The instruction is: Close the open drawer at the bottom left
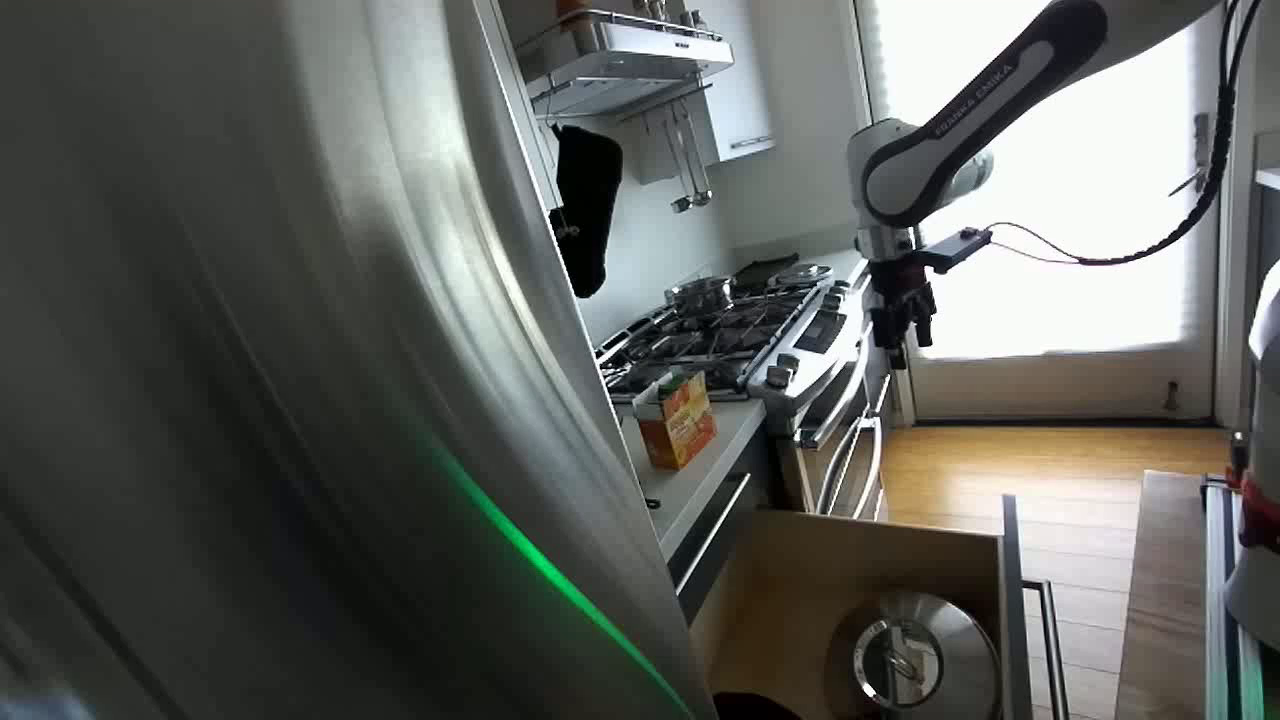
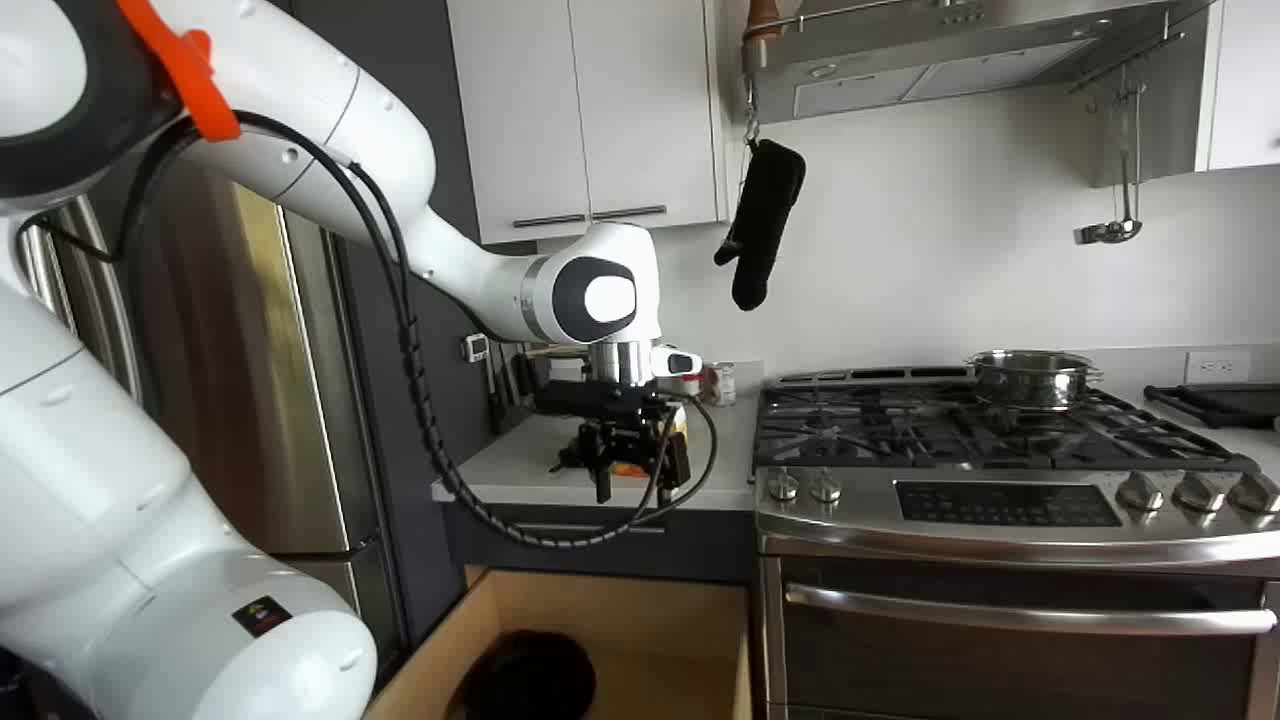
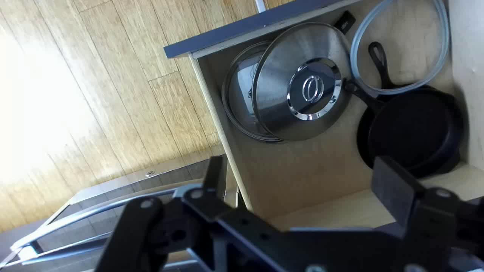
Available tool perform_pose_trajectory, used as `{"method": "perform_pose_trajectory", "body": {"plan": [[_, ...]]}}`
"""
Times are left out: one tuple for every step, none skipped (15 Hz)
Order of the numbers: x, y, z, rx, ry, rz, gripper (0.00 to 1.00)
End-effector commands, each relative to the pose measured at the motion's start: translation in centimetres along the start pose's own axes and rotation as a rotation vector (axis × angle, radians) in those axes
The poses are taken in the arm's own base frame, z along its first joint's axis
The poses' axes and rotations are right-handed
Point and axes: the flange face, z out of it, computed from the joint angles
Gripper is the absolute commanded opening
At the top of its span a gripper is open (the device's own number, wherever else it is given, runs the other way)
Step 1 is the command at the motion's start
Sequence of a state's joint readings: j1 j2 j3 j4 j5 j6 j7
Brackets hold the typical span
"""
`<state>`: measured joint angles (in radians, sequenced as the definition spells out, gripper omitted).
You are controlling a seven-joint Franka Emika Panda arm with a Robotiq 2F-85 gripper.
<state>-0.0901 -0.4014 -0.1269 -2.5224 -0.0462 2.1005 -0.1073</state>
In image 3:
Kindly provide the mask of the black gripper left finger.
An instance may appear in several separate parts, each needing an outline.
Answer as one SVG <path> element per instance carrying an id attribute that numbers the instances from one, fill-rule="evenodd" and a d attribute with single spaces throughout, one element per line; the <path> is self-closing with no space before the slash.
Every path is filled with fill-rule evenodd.
<path id="1" fill-rule="evenodd" d="M 227 157 L 213 155 L 204 175 L 203 187 L 209 192 L 222 193 L 225 190 Z"/>

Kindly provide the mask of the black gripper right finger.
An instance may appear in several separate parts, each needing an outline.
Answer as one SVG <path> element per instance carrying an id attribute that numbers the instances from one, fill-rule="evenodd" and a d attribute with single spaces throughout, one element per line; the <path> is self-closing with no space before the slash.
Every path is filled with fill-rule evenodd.
<path id="1" fill-rule="evenodd" d="M 370 187 L 392 217 L 405 228 L 407 237 L 422 231 L 414 214 L 426 189 L 404 166 L 389 155 L 377 157 Z"/>

